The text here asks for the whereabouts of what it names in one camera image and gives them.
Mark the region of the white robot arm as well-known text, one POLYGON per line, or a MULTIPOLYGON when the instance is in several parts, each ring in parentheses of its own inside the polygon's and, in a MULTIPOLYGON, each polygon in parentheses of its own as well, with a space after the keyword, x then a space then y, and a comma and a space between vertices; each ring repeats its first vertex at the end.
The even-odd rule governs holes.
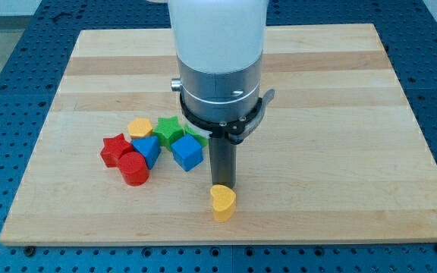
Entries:
POLYGON ((236 147, 275 91, 259 93, 268 0, 168 0, 187 123, 209 141, 213 184, 236 184, 236 147))

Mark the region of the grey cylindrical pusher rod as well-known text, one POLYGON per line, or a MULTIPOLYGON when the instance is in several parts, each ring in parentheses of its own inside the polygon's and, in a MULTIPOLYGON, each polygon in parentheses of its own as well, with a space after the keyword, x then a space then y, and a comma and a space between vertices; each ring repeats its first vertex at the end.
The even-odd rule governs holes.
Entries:
POLYGON ((231 189, 236 183, 237 148, 226 139, 211 138, 209 157, 212 184, 220 184, 231 189))

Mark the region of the silver flange with black clamp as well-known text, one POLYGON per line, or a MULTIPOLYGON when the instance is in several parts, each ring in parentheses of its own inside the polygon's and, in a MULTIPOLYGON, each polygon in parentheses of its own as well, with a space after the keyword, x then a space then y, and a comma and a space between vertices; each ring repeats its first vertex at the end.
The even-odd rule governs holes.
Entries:
POLYGON ((171 88, 180 93, 184 117, 202 135, 242 143, 260 125, 274 89, 259 96, 262 59, 227 73, 206 73, 178 62, 171 88))

